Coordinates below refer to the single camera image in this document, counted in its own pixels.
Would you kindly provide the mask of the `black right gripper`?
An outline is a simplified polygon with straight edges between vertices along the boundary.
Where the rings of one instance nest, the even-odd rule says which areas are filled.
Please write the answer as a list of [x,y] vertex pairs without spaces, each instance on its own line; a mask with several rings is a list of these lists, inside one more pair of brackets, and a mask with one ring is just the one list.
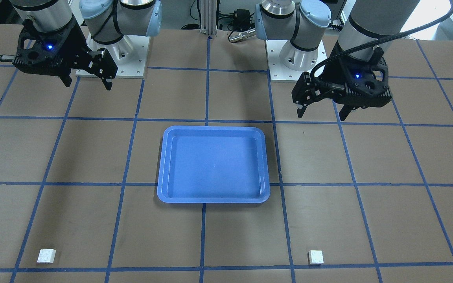
[[27,74],[59,77],[66,87],[72,84],[71,70],[81,69],[99,77],[107,91],[118,71],[106,48],[90,50],[75,18],[47,33],[38,31],[30,19],[24,20],[12,64]]

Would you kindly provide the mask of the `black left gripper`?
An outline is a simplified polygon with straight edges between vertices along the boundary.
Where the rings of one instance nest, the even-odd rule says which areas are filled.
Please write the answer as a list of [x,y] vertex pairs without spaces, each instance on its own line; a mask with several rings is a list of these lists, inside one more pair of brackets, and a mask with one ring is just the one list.
[[351,55],[325,64],[322,73],[313,77],[303,72],[292,90],[297,105],[297,117],[302,118],[309,104],[332,99],[342,104],[340,121],[345,121],[357,108],[383,107],[392,100],[389,89],[388,66],[381,47],[371,49],[367,61]]

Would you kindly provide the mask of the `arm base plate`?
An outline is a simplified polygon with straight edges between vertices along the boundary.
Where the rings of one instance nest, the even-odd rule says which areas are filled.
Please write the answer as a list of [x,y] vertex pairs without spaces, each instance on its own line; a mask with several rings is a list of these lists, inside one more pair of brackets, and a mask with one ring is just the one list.
[[118,66],[117,78],[143,79],[152,37],[125,35],[119,42],[111,45],[96,43],[88,34],[87,45],[92,50],[105,47]]
[[288,40],[266,40],[265,45],[271,82],[295,83],[302,72],[327,59],[323,41],[313,51],[297,50]]

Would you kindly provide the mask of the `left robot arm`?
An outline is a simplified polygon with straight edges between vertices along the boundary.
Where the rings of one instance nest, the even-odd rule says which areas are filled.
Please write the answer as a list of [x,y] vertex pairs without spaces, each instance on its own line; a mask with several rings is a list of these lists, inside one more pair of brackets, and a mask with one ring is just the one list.
[[[297,116],[302,118],[310,104],[332,99],[341,104],[340,120],[358,108],[380,108],[392,101],[388,66],[384,53],[390,43],[374,43],[372,47],[345,56],[340,52],[398,34],[415,7],[417,0],[357,0],[347,22],[340,31],[328,61],[319,76],[312,59],[303,59],[302,74],[291,95],[297,104]],[[285,63],[293,66],[295,56],[313,54],[324,31],[331,23],[332,13],[320,0],[261,0],[255,9],[256,36],[261,40],[285,40]]]

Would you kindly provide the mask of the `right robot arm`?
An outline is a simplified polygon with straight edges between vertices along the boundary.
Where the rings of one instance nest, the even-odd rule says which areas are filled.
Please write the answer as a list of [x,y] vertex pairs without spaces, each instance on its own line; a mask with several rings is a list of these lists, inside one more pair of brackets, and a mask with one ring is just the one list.
[[160,0],[81,0],[79,10],[98,49],[92,50],[66,0],[12,0],[23,20],[15,55],[0,55],[26,74],[54,76],[68,87],[72,69],[101,79],[106,90],[118,62],[131,53],[129,36],[155,37],[162,23]]

